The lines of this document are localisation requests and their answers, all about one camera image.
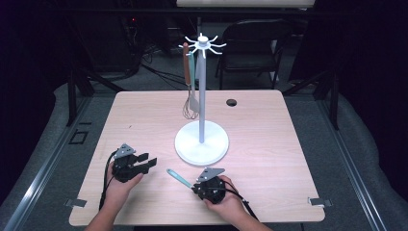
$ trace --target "black chair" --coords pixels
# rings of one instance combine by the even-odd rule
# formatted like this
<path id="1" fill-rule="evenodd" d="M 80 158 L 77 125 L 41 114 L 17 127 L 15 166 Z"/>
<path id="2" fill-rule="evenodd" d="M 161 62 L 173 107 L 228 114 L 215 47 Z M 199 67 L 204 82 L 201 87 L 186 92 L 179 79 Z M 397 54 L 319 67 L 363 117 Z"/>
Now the black chair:
<path id="1" fill-rule="evenodd" d="M 274 72 L 271 88 L 276 77 L 285 41 L 292 34 L 291 23 L 282 19 L 242 20 L 224 31 L 222 55 L 217 64 L 216 78 L 222 90 L 223 72 Z"/>

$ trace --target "hand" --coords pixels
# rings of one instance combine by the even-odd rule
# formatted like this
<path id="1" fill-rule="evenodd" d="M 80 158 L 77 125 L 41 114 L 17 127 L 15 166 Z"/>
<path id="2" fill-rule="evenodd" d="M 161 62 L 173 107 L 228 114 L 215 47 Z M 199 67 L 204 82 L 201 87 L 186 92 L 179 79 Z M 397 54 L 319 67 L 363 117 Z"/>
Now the hand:
<path id="1" fill-rule="evenodd" d="M 228 182 L 234 188 L 236 188 L 232 184 L 230 178 L 226 176 L 219 176 L 219 178 L 225 182 Z M 225 184 L 225 188 L 234 191 L 234 189 L 229 184 Z M 225 221 L 234 225 L 238 230 L 271 231 L 271 229 L 269 229 L 267 226 L 248 214 L 242 205 L 242 201 L 236 195 L 230 192 L 227 192 L 225 194 L 225 197 L 219 204 L 213 204 L 207 199 L 204 199 L 204 202 L 209 210 L 218 213 Z"/>
<path id="2" fill-rule="evenodd" d="M 126 202 L 130 190 L 132 190 L 138 184 L 138 182 L 140 182 L 141 178 L 143 177 L 143 174 L 140 173 L 131 180 L 122 183 L 116 180 L 112 175 L 113 166 L 114 163 L 110 163 L 108 166 L 107 184 L 109 184 L 109 186 L 108 189 L 106 190 L 105 203 L 103 207 L 107 206 L 111 210 L 119 212 L 120 209 L 123 207 L 124 203 Z"/>
<path id="3" fill-rule="evenodd" d="M 219 176 L 219 178 L 234 186 L 230 178 L 224 175 Z M 229 184 L 225 184 L 225 188 L 231 191 L 234 190 Z M 207 199 L 204 199 L 204 202 L 209 210 L 216 212 L 225 221 L 232 224 L 235 223 L 240 218 L 248 216 L 248 213 L 245 211 L 241 200 L 236 195 L 230 192 L 226 192 L 225 197 L 218 204 L 213 204 L 211 201 Z"/>
<path id="4" fill-rule="evenodd" d="M 86 230 L 113 230 L 114 221 L 126 202 L 130 190 L 140 182 L 143 174 L 140 173 L 126 183 L 122 183 L 112 175 L 114 163 L 110 163 L 107 172 L 107 184 L 105 202 L 99 213 L 92 219 Z"/>

